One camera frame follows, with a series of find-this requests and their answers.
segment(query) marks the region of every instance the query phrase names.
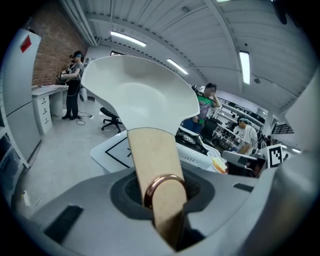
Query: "ceiling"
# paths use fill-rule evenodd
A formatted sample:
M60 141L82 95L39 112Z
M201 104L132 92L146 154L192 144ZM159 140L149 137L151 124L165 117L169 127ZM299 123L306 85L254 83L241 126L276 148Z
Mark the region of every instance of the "ceiling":
M92 45L126 48L165 65L189 84L215 83L218 90L275 113L285 111L297 99L319 61L302 30L288 15L283 25L270 0L61 2L83 35L94 37ZM111 30L147 46L111 37ZM239 51L250 54L250 85L242 82ZM189 74L172 67L167 59Z

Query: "brick wall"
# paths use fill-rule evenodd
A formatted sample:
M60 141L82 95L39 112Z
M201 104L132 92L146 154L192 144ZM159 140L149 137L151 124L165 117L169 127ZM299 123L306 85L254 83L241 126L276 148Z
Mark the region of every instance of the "brick wall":
M46 2L32 15L28 27L41 37L33 69L33 86L54 85L75 51L89 47L58 0Z

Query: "gray floor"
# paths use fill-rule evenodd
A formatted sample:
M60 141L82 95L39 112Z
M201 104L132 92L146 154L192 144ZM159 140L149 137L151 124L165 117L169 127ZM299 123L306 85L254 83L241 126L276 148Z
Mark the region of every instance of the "gray floor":
M104 174L90 157L90 150L118 130L111 125L101 131L102 120L107 117L99 115L100 106L93 100L78 104L79 111L94 115L93 119L84 117L86 124L77 125L75 120L53 117L53 127L43 136L33 165L20 182L19 191L26 191L30 206L19 198L16 207L27 218L75 184Z

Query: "fluorescent light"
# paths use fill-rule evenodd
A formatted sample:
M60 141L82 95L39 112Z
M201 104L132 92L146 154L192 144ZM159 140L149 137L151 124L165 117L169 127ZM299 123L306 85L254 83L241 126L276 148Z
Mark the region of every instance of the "fluorescent light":
M123 39L126 39L128 41L131 41L137 45L140 45L142 47L145 47L147 44L144 43L144 42L141 42L133 37L130 37L128 35L125 35L125 34L121 34L121 33L118 33L118 32L115 32L115 31L111 31L111 36L115 36L115 37L118 37L118 38L123 38Z
M296 153L298 153L298 154L299 154L299 153L301 153L301 151L300 151L300 150L298 150L298 149L294 149L294 148L292 149L292 151L293 151L293 152L296 152Z
M240 51L240 60L241 60L241 68L242 68L242 77L243 82L250 85L250 60L249 60L249 52Z
M185 75L188 75L188 72L185 71L182 67L180 67L177 63L175 63L172 59L167 59L166 61L174 65L177 69L182 71Z

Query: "white drawer cabinet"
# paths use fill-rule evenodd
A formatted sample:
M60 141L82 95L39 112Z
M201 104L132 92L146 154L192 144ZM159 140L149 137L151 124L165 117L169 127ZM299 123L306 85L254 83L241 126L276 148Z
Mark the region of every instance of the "white drawer cabinet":
M39 132L44 135L52 127L49 96L32 99L36 124Z

